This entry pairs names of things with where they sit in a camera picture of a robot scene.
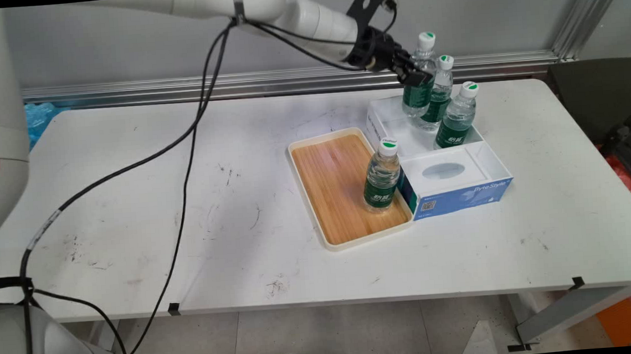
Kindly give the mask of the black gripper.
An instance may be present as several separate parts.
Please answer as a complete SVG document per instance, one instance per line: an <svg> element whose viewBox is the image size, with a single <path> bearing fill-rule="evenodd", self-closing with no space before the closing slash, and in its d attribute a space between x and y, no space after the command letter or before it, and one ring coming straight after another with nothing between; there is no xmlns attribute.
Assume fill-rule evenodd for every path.
<svg viewBox="0 0 631 354"><path fill-rule="evenodd" d="M416 49L410 53L388 33L368 26L357 36L345 62L374 73L390 70L401 85L418 87L428 85L434 79L434 75L428 73L427 60L428 52Z"/></svg>

